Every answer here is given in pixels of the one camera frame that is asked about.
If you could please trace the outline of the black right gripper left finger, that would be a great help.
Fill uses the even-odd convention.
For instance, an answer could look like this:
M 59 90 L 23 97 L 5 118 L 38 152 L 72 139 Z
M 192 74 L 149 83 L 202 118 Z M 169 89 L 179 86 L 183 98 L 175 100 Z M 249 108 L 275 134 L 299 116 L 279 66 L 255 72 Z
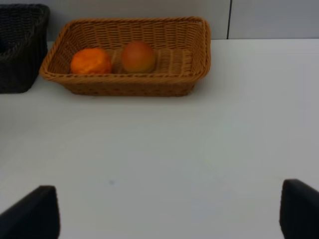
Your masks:
M 0 215 L 2 239 L 57 239 L 60 213 L 56 188 L 39 186 Z

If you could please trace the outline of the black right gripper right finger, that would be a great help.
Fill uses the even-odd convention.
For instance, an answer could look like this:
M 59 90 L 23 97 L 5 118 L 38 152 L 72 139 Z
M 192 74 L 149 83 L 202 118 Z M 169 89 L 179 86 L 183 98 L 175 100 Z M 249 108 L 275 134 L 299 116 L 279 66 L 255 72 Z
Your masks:
M 279 223 L 285 239 L 318 239 L 319 192 L 298 179 L 286 179 Z

